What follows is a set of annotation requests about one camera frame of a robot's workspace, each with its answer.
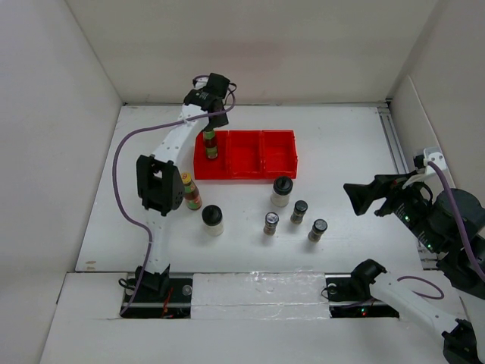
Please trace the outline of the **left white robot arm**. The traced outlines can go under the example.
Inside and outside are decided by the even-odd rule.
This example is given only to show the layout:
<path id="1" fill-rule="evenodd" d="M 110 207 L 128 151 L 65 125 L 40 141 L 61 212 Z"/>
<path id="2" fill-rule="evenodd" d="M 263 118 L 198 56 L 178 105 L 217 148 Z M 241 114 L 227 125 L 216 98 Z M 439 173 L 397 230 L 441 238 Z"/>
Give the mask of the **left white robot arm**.
<path id="1" fill-rule="evenodd" d="M 202 131 L 228 124 L 224 102 L 228 94 L 233 94 L 230 80 L 211 73 L 196 77 L 192 84 L 174 128 L 154 153 L 141 155 L 136 161 L 137 192 L 142 207 L 148 213 L 160 214 L 152 223 L 149 253 L 143 266 L 136 270 L 139 288 L 155 301 L 164 299 L 170 290 L 168 242 L 161 236 L 161 230 L 167 223 L 167 214 L 178 209 L 184 200 L 184 185 L 177 165 Z"/>

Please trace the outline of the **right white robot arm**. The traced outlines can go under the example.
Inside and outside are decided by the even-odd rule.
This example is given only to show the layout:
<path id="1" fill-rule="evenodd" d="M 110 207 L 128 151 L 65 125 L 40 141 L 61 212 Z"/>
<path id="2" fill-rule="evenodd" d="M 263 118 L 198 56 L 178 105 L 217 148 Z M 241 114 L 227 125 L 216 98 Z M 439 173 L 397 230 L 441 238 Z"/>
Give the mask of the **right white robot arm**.
<path id="1" fill-rule="evenodd" d="M 443 290 L 429 283 L 436 294 L 406 287 L 414 276 L 394 275 L 373 259 L 366 259 L 350 274 L 352 293 L 365 300 L 381 301 L 414 322 L 443 348 L 448 363 L 484 361 L 484 208 L 464 190 L 451 188 L 445 177 L 443 191 L 424 198 L 423 182 L 406 186 L 412 174 L 377 175 L 369 184 L 344 184 L 356 215 L 382 199 L 375 215 L 395 215 L 430 252 L 440 254 L 437 268 L 456 289 L 467 317 L 457 318 L 438 310 L 434 300 L 444 298 Z"/>

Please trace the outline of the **red sauce bottle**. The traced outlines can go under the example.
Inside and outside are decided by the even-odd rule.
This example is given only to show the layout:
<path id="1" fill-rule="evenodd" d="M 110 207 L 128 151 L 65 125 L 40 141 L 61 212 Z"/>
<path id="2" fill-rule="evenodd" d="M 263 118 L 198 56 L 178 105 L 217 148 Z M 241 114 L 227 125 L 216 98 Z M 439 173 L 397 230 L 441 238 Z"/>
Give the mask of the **red sauce bottle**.
<path id="1" fill-rule="evenodd" d="M 183 172 L 181 179 L 184 186 L 184 199 L 187 207 L 193 211 L 200 209 L 202 207 L 202 198 L 191 174 L 189 172 Z"/>
<path id="2" fill-rule="evenodd" d="M 218 157 L 216 132 L 214 130 L 205 130 L 202 132 L 202 139 L 206 157 L 208 159 L 216 159 Z"/>

